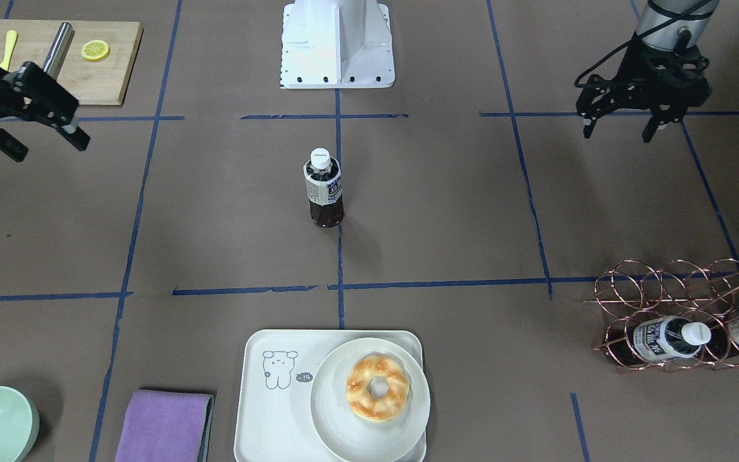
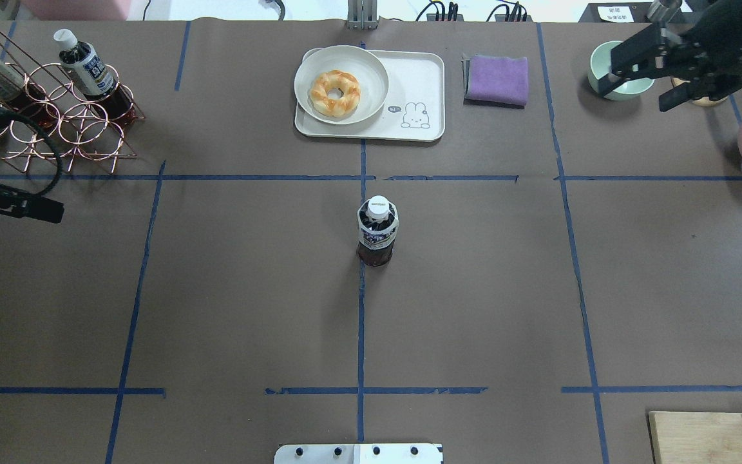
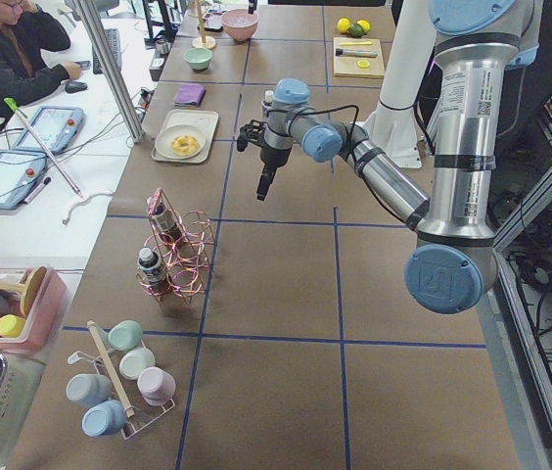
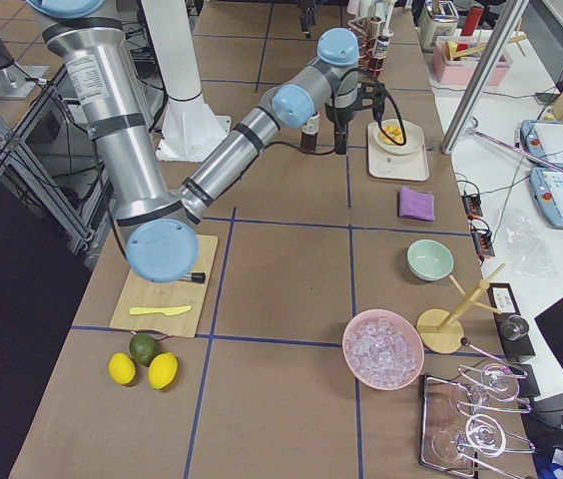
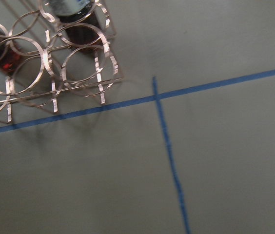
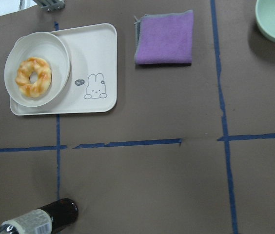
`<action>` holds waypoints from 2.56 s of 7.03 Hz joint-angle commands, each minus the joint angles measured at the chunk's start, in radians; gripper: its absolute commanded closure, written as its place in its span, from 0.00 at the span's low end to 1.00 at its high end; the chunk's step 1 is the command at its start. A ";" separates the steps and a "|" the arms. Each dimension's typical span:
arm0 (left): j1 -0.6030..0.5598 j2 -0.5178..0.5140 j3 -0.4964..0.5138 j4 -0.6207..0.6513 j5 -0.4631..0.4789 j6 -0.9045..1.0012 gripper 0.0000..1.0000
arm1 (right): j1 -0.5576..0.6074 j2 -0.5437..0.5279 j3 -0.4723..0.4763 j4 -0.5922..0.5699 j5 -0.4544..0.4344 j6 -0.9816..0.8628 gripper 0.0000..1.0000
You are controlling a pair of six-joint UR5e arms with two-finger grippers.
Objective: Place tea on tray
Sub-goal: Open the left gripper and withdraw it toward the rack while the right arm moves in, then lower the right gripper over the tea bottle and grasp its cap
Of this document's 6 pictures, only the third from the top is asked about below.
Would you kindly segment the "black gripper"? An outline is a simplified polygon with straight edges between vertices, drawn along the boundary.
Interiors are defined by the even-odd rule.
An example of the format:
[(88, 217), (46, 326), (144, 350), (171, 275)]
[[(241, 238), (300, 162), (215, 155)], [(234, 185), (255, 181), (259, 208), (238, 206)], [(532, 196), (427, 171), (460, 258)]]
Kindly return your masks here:
[(260, 159), (263, 162), (263, 170), (258, 180), (256, 198), (264, 201), (267, 197), (270, 186), (280, 167), (287, 164), (290, 156), (290, 149), (278, 149), (271, 146), (264, 146), (260, 152)]

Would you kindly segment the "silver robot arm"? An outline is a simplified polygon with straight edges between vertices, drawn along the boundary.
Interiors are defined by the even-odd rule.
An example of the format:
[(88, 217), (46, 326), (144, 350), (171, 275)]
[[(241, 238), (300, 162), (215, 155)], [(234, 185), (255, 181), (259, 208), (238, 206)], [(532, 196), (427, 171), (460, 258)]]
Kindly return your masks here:
[[(239, 135), (260, 150), (257, 197), (266, 197), (294, 145), (320, 163), (343, 158), (417, 235), (404, 274), (411, 296), (438, 313), (474, 306), (497, 273), (485, 213), (504, 73), (535, 59), (541, 13), (538, 1), (405, 2), (377, 108), (363, 123), (327, 118), (310, 106), (304, 82), (280, 80), (263, 121)], [(413, 108), (430, 66), (441, 84), (426, 192), (406, 169), (416, 163)]]

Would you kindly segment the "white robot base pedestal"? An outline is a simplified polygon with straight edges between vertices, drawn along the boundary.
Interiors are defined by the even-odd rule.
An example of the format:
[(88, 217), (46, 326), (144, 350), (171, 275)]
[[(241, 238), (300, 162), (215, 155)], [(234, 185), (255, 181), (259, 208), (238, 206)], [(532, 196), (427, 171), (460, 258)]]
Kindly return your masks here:
[(403, 2), (379, 101), (364, 122), (372, 143), (405, 168), (422, 166), (414, 105), (437, 36), (428, 5), (426, 0)]

